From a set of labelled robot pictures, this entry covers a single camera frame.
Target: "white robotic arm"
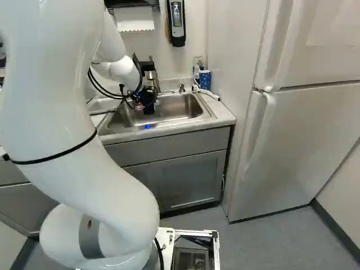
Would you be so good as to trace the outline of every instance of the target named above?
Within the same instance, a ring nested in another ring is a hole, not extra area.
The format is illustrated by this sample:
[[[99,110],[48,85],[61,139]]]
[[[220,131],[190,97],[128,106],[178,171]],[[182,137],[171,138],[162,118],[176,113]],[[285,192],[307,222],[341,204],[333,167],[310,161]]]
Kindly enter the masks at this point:
[[[107,10],[104,14],[104,31],[92,67],[101,76],[123,83],[130,91],[142,89],[141,74],[133,60],[126,55],[122,37]]]
[[[0,10],[8,56],[0,143],[33,185],[62,203],[43,223],[43,250],[70,268],[142,269],[158,204],[109,157],[82,96],[96,50],[98,60],[115,62],[111,78],[137,85],[103,1],[0,0]]]

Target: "refrigerator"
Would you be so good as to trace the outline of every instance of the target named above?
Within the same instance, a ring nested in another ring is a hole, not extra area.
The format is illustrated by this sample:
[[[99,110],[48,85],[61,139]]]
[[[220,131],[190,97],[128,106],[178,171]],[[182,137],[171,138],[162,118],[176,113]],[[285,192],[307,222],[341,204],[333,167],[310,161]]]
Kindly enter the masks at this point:
[[[223,207],[307,205],[360,137],[360,2],[209,0],[212,89],[237,118]]]

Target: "blue mug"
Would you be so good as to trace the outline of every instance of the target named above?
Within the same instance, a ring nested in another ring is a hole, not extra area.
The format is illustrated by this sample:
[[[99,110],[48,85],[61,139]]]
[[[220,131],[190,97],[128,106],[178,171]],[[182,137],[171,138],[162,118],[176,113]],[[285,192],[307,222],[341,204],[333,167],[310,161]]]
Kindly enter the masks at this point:
[[[200,70],[200,87],[204,90],[211,90],[212,72],[210,70]]]

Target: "gray floor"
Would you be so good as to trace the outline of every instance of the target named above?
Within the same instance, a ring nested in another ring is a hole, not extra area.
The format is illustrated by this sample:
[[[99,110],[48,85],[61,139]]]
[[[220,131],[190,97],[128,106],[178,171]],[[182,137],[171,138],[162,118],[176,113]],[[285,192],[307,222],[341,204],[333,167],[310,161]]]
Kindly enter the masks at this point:
[[[218,230],[222,270],[360,270],[312,208],[228,224],[221,207],[163,219],[162,227]],[[37,247],[26,270],[65,270]]]

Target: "refrigerator door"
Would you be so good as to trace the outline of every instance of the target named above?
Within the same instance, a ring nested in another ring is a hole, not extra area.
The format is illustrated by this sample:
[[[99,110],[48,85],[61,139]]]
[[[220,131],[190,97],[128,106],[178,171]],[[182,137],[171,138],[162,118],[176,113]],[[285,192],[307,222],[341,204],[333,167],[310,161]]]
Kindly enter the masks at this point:
[[[360,79],[360,1],[269,1],[255,87]]]
[[[360,136],[359,83],[259,95],[251,99],[265,107],[247,118],[230,221],[308,204]]]

